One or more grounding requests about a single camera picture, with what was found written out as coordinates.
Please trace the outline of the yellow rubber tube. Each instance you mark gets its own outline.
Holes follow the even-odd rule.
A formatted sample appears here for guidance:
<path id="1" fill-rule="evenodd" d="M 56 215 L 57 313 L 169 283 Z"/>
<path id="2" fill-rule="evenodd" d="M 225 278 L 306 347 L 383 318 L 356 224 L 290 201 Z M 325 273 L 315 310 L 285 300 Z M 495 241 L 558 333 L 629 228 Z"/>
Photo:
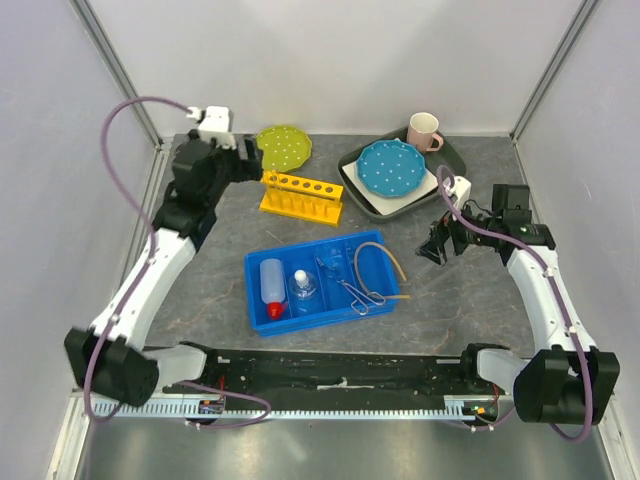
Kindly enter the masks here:
<path id="1" fill-rule="evenodd" d="M 397 258 L 393 255 L 393 253 L 384 245 L 378 243 L 378 242 L 372 242 L 372 241 L 367 241 L 367 242 L 363 242 L 362 244 L 360 244 L 355 252 L 354 252 L 354 258 L 353 258 L 353 263 L 354 263 L 354 271 L 355 271 L 355 276 L 356 279 L 360 285 L 360 287 L 362 288 L 362 290 L 370 297 L 372 297 L 376 292 L 371 291 L 367 285 L 365 284 L 361 273 L 360 273 L 360 268 L 359 268 L 359 256 L 361 251 L 366 248 L 366 247 L 374 247 L 376 249 L 378 249 L 379 251 L 381 251 L 382 253 L 384 253 L 388 259 L 391 261 L 391 263 L 393 264 L 393 266 L 395 267 L 395 269 L 397 270 L 397 273 L 400 275 L 401 279 L 403 281 L 407 280 L 407 275 L 404 271 L 404 269 L 402 268 L 401 264 L 399 263 L 399 261 L 397 260 Z M 382 296 L 382 298 L 384 300 L 410 300 L 412 297 L 410 294 L 395 294 L 395 295 L 389 295 L 389 296 Z"/>

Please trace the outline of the dark green tray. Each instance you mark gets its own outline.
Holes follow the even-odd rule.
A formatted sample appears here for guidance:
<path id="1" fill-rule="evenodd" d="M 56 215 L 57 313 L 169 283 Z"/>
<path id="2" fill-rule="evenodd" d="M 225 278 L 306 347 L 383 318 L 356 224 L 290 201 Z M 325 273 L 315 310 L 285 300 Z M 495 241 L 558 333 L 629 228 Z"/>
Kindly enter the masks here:
<path id="1" fill-rule="evenodd" d="M 362 150 L 369 146 L 370 144 L 372 144 L 374 141 L 378 141 L 378 140 L 400 140 L 400 141 L 405 141 L 406 137 L 407 137 L 407 130 L 408 127 L 404 126 L 400 129 L 396 129 L 394 131 L 388 132 L 382 136 L 379 136 L 377 138 L 374 138 L 372 141 L 370 141 L 369 143 L 356 148 L 355 150 L 351 151 L 354 152 L 356 150 L 359 151 L 359 155 L 361 154 Z M 467 173 L 467 165 L 465 163 L 465 161 L 463 160 L 463 158 L 459 155 L 459 153 L 455 150 L 455 148 L 453 146 L 451 146 L 448 143 L 445 143 L 444 146 L 437 152 L 431 152 L 431 153 L 426 153 L 424 155 L 425 157 L 425 162 L 426 162 L 426 166 L 427 166 L 427 170 L 431 171 L 434 176 L 435 176 L 435 172 L 436 169 L 440 166 L 440 165 L 446 165 L 449 167 L 449 169 L 452 171 L 452 173 L 456 176 L 462 176 L 464 177 Z M 401 213 L 399 215 L 394 215 L 390 220 L 386 220 L 383 222 L 376 222 L 369 214 L 365 213 L 362 209 L 360 209 L 356 203 L 354 202 L 354 204 L 367 216 L 367 218 L 375 223 L 389 223 L 392 220 L 395 220 L 397 218 L 402 217 L 405 214 L 408 214 L 409 212 L 412 212 L 418 208 L 424 207 L 426 205 L 428 205 L 429 203 L 433 203 L 437 198 L 439 197 L 439 194 L 437 193 L 436 190 L 436 194 L 434 195 L 433 198 L 431 198 L 430 200 L 427 200 L 426 202 L 420 202 L 418 204 L 414 204 L 412 208 L 410 208 L 408 211 Z"/>

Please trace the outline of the metal crucible tongs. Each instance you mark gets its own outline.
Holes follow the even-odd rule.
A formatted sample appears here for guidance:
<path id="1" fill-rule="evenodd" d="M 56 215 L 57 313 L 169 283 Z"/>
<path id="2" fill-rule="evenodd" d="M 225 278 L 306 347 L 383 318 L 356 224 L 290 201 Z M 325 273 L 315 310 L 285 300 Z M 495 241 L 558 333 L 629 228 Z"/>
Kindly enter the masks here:
<path id="1" fill-rule="evenodd" d="M 315 261 L 327 278 L 340 285 L 352 297 L 350 307 L 359 316 L 368 315 L 372 306 L 386 304 L 386 299 L 378 292 L 366 293 L 363 289 L 357 288 L 347 281 L 332 263 L 323 261 L 319 256 L 315 257 Z"/>

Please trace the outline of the wash bottle red cap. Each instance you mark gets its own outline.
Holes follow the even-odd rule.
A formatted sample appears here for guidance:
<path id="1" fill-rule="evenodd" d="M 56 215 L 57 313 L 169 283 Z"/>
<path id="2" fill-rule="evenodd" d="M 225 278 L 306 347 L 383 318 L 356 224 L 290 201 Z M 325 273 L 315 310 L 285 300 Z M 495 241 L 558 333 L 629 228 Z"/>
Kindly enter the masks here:
<path id="1" fill-rule="evenodd" d="M 260 288 L 268 318 L 279 320 L 287 306 L 284 269 L 279 259 L 269 258 L 261 262 Z"/>

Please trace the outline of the glass flask white stopper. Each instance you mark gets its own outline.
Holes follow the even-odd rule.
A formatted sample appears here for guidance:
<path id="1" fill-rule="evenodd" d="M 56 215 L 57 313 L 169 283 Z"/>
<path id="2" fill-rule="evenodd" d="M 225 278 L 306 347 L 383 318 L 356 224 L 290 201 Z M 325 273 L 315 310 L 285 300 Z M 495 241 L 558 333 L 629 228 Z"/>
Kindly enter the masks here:
<path id="1" fill-rule="evenodd" d="M 317 281 L 312 273 L 298 269 L 289 280 L 289 290 L 294 300 L 310 301 L 317 296 Z"/>

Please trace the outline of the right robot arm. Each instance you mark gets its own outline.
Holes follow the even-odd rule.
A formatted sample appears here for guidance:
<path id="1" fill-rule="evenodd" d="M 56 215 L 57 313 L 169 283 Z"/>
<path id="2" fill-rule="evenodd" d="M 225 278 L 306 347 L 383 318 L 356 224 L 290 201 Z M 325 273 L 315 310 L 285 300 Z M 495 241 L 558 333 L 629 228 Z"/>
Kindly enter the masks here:
<path id="1" fill-rule="evenodd" d="M 460 178 L 440 191 L 448 207 L 432 224 L 417 255 L 443 265 L 446 247 L 455 255 L 487 247 L 500 259 L 523 300 L 534 338 L 534 354 L 522 359 L 509 349 L 471 344 L 463 353 L 458 381 L 467 392 L 492 383 L 513 398 L 519 418 L 529 423 L 600 423 L 620 374 L 612 352 L 599 349 L 572 305 L 548 226 L 536 223 L 526 185 L 496 184 L 491 208 L 474 213 Z"/>

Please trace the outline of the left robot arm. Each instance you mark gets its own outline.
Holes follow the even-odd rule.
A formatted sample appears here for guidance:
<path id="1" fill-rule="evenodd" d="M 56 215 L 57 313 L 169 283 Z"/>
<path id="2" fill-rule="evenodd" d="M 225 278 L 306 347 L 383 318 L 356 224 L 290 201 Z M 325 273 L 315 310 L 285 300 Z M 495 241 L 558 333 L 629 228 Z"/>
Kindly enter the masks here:
<path id="1" fill-rule="evenodd" d="M 215 225 L 226 188 L 262 179 L 262 153 L 250 135 L 224 149 L 191 132 L 176 147 L 171 169 L 140 258 L 90 326 L 73 327 L 64 339 L 73 377 L 87 397 L 140 407 L 156 390 L 183 380 L 198 393 L 218 385 L 220 371 L 202 349 L 179 344 L 148 350 L 145 343 L 166 295 Z"/>

